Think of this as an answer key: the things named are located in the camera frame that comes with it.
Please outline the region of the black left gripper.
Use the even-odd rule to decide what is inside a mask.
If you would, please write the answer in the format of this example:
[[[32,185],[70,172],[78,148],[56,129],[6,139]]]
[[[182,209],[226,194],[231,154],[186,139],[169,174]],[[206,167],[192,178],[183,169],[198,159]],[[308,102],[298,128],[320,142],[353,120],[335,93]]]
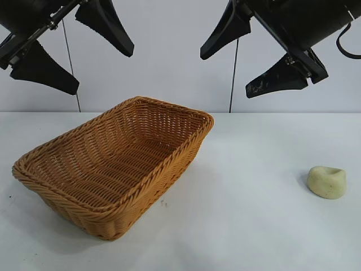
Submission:
[[[37,39],[76,6],[76,20],[100,34],[119,52],[131,57],[134,44],[126,33],[111,0],[1,1],[1,26],[10,34],[1,42],[1,68],[12,66],[10,77],[47,85],[75,95],[79,81],[58,65]]]

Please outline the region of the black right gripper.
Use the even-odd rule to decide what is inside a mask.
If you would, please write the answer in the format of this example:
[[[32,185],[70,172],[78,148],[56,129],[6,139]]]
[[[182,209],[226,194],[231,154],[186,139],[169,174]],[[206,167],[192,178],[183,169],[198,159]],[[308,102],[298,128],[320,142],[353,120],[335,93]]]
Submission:
[[[251,32],[255,17],[286,54],[249,82],[246,96],[254,98],[283,90],[302,90],[326,79],[328,72],[312,47],[354,20],[354,1],[230,0],[212,34],[200,48],[208,59],[230,42]]]

